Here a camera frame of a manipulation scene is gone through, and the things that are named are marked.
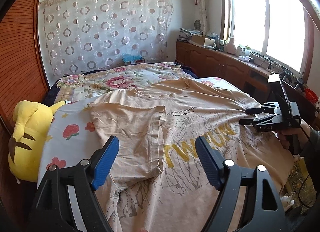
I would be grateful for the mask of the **person's right hand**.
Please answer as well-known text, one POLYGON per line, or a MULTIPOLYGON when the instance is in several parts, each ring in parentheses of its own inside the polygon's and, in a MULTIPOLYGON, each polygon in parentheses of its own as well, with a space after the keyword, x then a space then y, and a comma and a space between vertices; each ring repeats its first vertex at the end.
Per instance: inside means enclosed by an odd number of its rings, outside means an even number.
POLYGON ((287 138, 291 135, 297 135, 300 147, 303 148, 304 145, 309 141, 308 138, 310 137, 310 133, 311 127, 306 123, 306 121, 301 120, 300 128, 283 129, 277 132, 277 137, 283 148, 289 149, 290 142, 287 140, 287 138))

